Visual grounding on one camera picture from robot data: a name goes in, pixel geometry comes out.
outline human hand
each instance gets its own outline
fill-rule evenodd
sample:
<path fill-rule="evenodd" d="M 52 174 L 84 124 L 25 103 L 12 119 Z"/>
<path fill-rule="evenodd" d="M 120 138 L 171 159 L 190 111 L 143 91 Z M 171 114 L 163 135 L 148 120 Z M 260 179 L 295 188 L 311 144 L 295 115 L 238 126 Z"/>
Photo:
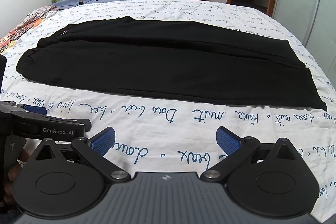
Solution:
<path fill-rule="evenodd" d="M 29 159 L 29 157 L 30 157 L 29 153 L 25 149 L 23 149 L 21 154 L 18 157 L 18 160 L 26 162 Z M 13 195 L 12 195 L 12 184 L 13 184 L 13 181 L 19 175 L 21 168 L 22 168 L 21 165 L 18 162 L 16 162 L 15 165 L 8 172 L 9 181 L 5 183 L 4 185 L 5 193 L 3 196 L 3 200 L 8 205 L 15 203 Z"/>

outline bedsheet with handwritten text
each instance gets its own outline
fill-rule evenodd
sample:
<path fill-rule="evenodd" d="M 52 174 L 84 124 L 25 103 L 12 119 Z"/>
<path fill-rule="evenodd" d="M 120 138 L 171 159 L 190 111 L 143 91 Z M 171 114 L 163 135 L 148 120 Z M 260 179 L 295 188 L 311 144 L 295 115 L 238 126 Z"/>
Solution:
<path fill-rule="evenodd" d="M 68 24 L 124 16 L 140 20 L 192 20 L 287 39 L 298 58 L 310 69 L 328 111 L 270 106 L 229 107 L 111 95 L 34 83 L 15 71 L 23 52 L 35 47 L 40 38 L 50 36 Z M 88 118 L 92 122 L 88 137 L 112 126 L 116 132 L 115 144 L 105 157 L 131 175 L 136 171 L 202 173 L 226 157 L 216 143 L 219 126 L 225 126 L 241 137 L 254 136 L 266 143 L 287 137 L 320 185 L 312 214 L 324 221 L 336 213 L 336 91 L 299 40 L 281 24 L 255 9 L 197 0 L 136 0 L 81 5 L 53 13 L 24 34 L 4 55 L 7 67 L 1 100 L 43 106 L 48 115 L 55 117 Z M 201 61 L 197 66 L 211 70 L 211 64 Z M 96 69 L 105 70 L 105 77 L 113 78 L 113 70 Z M 26 147 L 32 151 L 38 143 L 29 140 Z"/>

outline black trousers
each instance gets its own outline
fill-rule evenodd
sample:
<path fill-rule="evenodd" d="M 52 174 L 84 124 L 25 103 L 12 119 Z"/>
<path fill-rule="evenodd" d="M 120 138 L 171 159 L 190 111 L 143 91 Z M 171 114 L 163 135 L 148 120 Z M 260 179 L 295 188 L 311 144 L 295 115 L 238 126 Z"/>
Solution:
<path fill-rule="evenodd" d="M 16 70 L 75 89 L 327 110 L 288 41 L 192 21 L 124 17 L 70 24 L 40 39 Z"/>

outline blue gripper pad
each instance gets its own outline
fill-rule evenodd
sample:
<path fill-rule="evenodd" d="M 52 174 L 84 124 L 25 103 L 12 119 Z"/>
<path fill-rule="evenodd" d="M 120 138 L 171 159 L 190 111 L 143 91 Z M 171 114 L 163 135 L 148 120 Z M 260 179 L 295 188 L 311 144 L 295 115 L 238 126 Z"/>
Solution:
<path fill-rule="evenodd" d="M 217 144 L 230 156 L 242 146 L 242 139 L 225 127 L 219 127 L 216 132 Z"/>
<path fill-rule="evenodd" d="M 87 144 L 99 155 L 104 156 L 114 145 L 116 133 L 112 127 L 107 127 L 97 135 L 88 139 Z"/>
<path fill-rule="evenodd" d="M 47 115 L 47 109 L 45 107 L 25 105 L 23 109 L 33 113 Z"/>

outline cable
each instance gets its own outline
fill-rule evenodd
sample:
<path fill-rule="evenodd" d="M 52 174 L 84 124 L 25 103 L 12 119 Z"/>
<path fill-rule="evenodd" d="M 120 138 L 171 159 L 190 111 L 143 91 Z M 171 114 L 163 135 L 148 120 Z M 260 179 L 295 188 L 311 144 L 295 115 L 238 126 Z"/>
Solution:
<path fill-rule="evenodd" d="M 84 2 L 83 4 L 77 4 L 77 5 L 75 5 L 75 6 L 74 6 L 74 5 L 65 5 L 65 6 L 56 7 L 56 8 L 60 9 L 60 8 L 62 8 L 62 7 L 68 7 L 68 6 L 77 7 L 77 6 L 79 6 L 79 5 L 84 5 L 85 3 L 88 3 L 89 1 L 92 1 L 92 0 L 88 0 L 88 1 Z"/>

